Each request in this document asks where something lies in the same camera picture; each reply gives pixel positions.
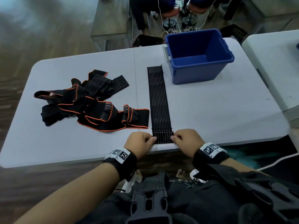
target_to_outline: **bin handle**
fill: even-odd
[[[221,38],[221,37],[219,37],[219,40],[220,40],[220,42],[224,45],[225,51],[226,51],[227,53],[230,53],[229,48],[228,48],[228,45],[226,44],[226,42],[224,41],[224,39]]]
[[[163,49],[163,53],[164,53],[164,58],[165,58],[166,62],[169,63],[169,56],[167,56],[166,45],[163,45],[162,49]]]

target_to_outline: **black wristband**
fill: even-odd
[[[196,169],[200,169],[205,164],[220,164],[227,158],[229,155],[224,149],[215,144],[206,143],[194,154],[192,164]]]
[[[120,181],[125,179],[129,182],[137,170],[137,157],[132,152],[130,152],[130,154],[125,158],[123,163],[120,163],[117,159],[110,157],[106,157],[103,163],[110,163],[116,168]]]

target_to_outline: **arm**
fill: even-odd
[[[124,148],[139,160],[148,153],[156,139],[145,132],[134,132],[129,136]],[[110,163],[103,163],[52,193],[15,224],[73,224],[108,197],[119,180],[116,168]]]
[[[178,130],[174,133],[174,136],[170,137],[175,144],[178,145],[180,150],[190,158],[194,157],[194,154],[202,147],[205,142],[200,135],[193,129]],[[220,163],[221,165],[230,166],[235,168],[239,172],[257,171],[244,164],[235,161],[232,158],[227,158]]]

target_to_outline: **qr code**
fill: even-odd
[[[214,144],[211,144],[211,145],[209,145],[211,148],[213,148],[213,149],[218,149],[219,147],[218,146],[216,146],[216,145],[214,145]]]
[[[114,155],[118,155],[120,152],[121,152],[121,150],[119,150],[119,149],[115,149],[114,152],[113,152],[112,154],[114,154]]]
[[[204,150],[203,150],[206,154],[210,155],[214,149],[210,148],[209,146],[207,146]]]
[[[128,154],[125,153],[124,151],[122,151],[122,152],[119,154],[118,157],[120,157],[120,158],[122,158],[123,160],[125,160],[125,159],[128,157]]]

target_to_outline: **hand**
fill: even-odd
[[[137,157],[137,160],[140,160],[148,153],[156,140],[157,137],[153,137],[149,133],[133,132],[128,137],[124,148],[132,152]]]
[[[193,129],[178,130],[170,139],[177,144],[185,155],[191,158],[204,145],[204,140]]]

